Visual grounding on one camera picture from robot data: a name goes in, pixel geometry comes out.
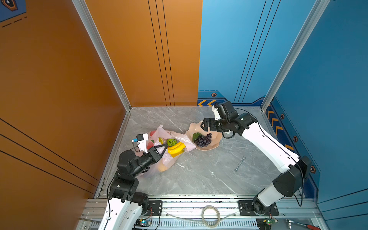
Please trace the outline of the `pink printed plastic bag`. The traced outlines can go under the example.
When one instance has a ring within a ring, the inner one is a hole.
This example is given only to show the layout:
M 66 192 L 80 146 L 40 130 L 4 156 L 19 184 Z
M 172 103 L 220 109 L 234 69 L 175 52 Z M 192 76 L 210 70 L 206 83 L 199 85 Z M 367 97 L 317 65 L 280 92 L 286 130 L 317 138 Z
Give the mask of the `pink printed plastic bag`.
M 178 143 L 179 142 L 184 143 L 184 145 L 186 146 L 186 151 L 184 153 L 190 152 L 196 148 L 195 144 L 189 139 L 188 136 L 186 136 L 185 134 L 166 130 L 163 128 L 163 125 L 160 125 L 156 130 L 152 131 L 151 133 L 148 133 L 148 136 L 149 139 L 148 141 L 146 141 L 147 150 L 149 150 L 153 146 L 166 144 L 167 139 L 176 139 Z M 159 148 L 158 149 L 159 153 L 161 153 L 162 150 L 163 148 Z M 142 156 L 144 152 L 139 151 L 138 153 L 139 153 L 138 156 Z M 147 172 L 143 173 L 143 177 L 151 177 L 155 174 L 168 170 L 179 159 L 179 156 L 173 158 L 166 150 L 162 159 L 159 162 L 150 166 L 149 167 L 150 169 Z

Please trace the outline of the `yellow banana bunch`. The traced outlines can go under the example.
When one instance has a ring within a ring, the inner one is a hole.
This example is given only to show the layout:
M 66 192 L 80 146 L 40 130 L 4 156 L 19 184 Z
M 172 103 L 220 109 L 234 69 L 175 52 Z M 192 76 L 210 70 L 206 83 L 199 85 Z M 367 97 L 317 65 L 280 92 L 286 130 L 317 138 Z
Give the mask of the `yellow banana bunch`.
M 173 158 L 175 158 L 186 151 L 186 146 L 184 145 L 184 143 L 179 142 L 174 146 L 169 147 L 167 151 Z

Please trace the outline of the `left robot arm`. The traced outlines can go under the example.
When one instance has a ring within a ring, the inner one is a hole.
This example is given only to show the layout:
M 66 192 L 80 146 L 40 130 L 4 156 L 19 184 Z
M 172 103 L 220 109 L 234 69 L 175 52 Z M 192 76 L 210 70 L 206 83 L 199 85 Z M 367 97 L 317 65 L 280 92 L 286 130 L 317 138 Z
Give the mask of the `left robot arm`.
M 158 163 L 168 145 L 153 146 L 141 156 L 126 150 L 119 156 L 117 171 L 107 188 L 107 205 L 100 230 L 132 230 L 140 216 L 155 214 L 146 193 L 138 192 L 141 173 Z

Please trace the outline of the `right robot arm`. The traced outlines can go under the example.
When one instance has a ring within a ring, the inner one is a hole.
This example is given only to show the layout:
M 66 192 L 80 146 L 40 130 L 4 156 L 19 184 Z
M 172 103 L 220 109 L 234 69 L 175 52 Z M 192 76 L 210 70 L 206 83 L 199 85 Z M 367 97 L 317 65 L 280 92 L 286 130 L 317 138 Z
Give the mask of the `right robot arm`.
M 255 145 L 273 164 L 280 175 L 253 198 L 254 212 L 268 214 L 272 205 L 285 197 L 293 197 L 298 190 L 304 189 L 309 176 L 311 160 L 300 157 L 272 137 L 259 123 L 257 118 L 244 110 L 238 110 L 226 101 L 212 107 L 213 118 L 204 118 L 200 127 L 204 131 L 221 134 L 238 134 Z

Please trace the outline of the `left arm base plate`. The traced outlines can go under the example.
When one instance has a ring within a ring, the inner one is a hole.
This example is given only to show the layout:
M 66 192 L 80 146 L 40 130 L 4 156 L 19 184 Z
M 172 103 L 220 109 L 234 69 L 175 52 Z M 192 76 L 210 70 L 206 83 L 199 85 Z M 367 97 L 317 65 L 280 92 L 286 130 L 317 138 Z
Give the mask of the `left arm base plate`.
M 147 216 L 161 216 L 163 210 L 162 200 L 149 200 Z

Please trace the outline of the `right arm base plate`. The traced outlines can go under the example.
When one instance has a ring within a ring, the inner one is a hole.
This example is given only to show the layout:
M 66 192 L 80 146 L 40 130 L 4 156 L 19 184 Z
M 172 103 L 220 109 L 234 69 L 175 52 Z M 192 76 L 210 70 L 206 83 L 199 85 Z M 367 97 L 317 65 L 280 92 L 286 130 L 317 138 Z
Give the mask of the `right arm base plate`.
M 239 200 L 237 204 L 241 216 L 279 216 L 279 210 L 276 203 L 273 203 L 270 207 L 259 211 L 255 209 L 253 201 L 251 200 Z

